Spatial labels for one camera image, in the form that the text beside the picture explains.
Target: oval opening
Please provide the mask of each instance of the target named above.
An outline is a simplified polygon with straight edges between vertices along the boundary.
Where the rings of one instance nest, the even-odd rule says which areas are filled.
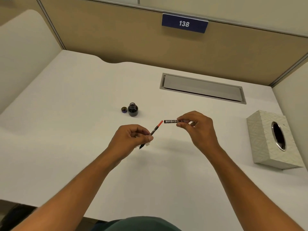
[[[277,122],[272,122],[272,132],[274,135],[274,139],[275,142],[277,144],[277,146],[285,151],[286,150],[286,141],[285,141],[285,137],[283,135],[283,132],[279,126],[279,124]]]

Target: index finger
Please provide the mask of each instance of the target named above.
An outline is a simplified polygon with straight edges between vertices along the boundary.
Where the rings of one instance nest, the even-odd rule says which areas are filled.
[[[197,111],[191,111],[191,112],[188,112],[188,113],[185,113],[184,115],[182,116],[179,116],[177,118],[178,121],[192,121],[192,122],[197,122],[200,117],[202,117],[203,114],[202,113],[199,113]]]
[[[150,132],[148,131],[147,128],[144,128],[141,125],[138,124],[131,124],[131,125],[126,125],[126,127],[133,133],[140,133],[140,134],[144,134],[144,135],[149,135]]]

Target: hand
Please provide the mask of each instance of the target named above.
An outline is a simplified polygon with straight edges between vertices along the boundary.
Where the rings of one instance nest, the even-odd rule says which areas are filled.
[[[177,118],[176,126],[185,129],[193,144],[208,157],[212,151],[221,149],[213,126],[213,120],[202,113],[192,111]]]
[[[149,134],[150,132],[140,125],[120,126],[104,154],[108,155],[117,166],[135,147],[152,141],[153,136]]]

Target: forearm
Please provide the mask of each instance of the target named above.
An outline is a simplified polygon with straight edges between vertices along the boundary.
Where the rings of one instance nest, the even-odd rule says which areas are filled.
[[[230,159],[222,148],[207,154],[244,231],[303,231]]]
[[[75,230],[113,164],[102,153],[14,231]]]

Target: white tabletop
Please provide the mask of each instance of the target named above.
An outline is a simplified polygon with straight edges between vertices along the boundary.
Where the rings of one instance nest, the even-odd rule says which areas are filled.
[[[162,73],[242,86],[247,104],[159,89]],[[136,117],[121,112],[130,102],[139,107]],[[252,162],[246,118],[259,109],[281,114],[268,86],[63,50],[0,115],[0,199],[40,206],[105,149],[120,125],[151,131],[160,120],[197,110],[213,119],[240,168],[308,229],[306,169]],[[157,216],[182,230],[241,230],[214,169],[173,124],[162,124],[148,147],[107,176],[85,216]]]

